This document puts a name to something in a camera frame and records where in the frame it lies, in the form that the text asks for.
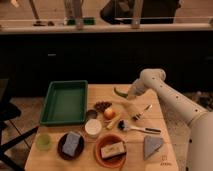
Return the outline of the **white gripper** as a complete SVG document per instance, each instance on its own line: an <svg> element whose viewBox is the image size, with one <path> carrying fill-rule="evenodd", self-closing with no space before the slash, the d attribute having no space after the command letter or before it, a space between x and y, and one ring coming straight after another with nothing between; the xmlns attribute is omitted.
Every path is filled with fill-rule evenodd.
<svg viewBox="0 0 213 171"><path fill-rule="evenodd" d="M136 96L142 95L145 90L144 83L140 79L136 79L130 88L130 92L127 93L127 99L135 99Z"/></svg>

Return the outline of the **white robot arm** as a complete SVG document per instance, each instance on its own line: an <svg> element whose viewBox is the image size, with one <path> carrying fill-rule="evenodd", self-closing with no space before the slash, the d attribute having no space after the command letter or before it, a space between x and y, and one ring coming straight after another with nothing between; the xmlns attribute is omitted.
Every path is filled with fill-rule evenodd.
<svg viewBox="0 0 213 171"><path fill-rule="evenodd" d="M191 128L186 160L186 171L213 171L213 112L182 95L164 80L163 69L144 69L128 90L128 98L152 89L174 108Z"/></svg>

